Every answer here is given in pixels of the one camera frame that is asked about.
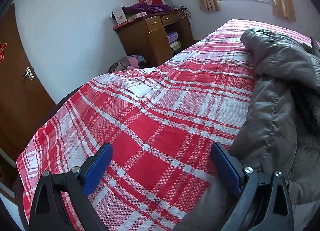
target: wall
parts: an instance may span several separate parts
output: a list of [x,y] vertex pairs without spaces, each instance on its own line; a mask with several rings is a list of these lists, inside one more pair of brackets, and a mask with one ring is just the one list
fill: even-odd
[[125,51],[112,9],[137,0],[15,0],[26,55],[40,82],[58,103],[71,91],[104,74]]
[[200,40],[230,19],[246,19],[270,23],[295,30],[307,36],[314,36],[320,42],[320,15],[310,0],[293,0],[297,22],[279,19],[272,14],[268,2],[252,0],[220,0],[221,11],[202,12],[198,0],[171,0],[191,12],[191,27],[195,39]]
[[24,231],[17,205],[13,204],[10,200],[0,194],[0,199],[2,200],[4,206],[7,208],[7,211],[11,215],[12,219],[16,222],[18,227]]

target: silver bolt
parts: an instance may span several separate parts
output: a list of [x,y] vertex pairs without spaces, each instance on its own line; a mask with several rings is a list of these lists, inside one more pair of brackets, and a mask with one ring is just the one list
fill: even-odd
[[282,177],[281,171],[278,171],[278,170],[275,172],[275,175],[276,175],[278,178],[281,178],[281,177]]
[[248,174],[251,174],[253,172],[253,169],[251,167],[245,167],[244,168],[244,172],[248,173]]
[[44,172],[42,172],[42,176],[47,177],[49,175],[49,171],[45,170]]
[[80,168],[78,166],[75,166],[71,169],[72,173],[78,173],[80,171]]

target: bed sheet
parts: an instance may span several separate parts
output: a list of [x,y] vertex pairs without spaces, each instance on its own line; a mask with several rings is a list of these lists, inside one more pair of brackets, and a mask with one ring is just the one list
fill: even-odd
[[27,219],[44,170],[68,172],[109,142],[114,157],[89,195],[102,221],[110,231],[171,230],[214,181],[212,142],[230,146],[246,119],[255,79],[240,37],[257,26],[310,45],[288,29],[231,20],[159,67],[101,75],[81,87],[17,160]]

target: wooden desk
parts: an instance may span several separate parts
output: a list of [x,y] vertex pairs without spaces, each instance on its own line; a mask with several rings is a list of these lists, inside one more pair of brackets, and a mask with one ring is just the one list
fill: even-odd
[[182,18],[178,11],[172,14],[140,19],[116,29],[127,55],[142,55],[147,67],[156,67],[173,57],[167,32],[177,32],[182,50],[195,42],[188,16]]

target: gray quilted coat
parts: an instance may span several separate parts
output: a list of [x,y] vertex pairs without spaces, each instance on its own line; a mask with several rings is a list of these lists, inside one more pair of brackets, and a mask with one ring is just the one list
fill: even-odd
[[[257,82],[229,152],[243,166],[283,173],[295,230],[303,230],[320,199],[319,47],[258,28],[245,31],[241,42],[253,52]],[[215,230],[234,203],[216,177],[174,230]]]

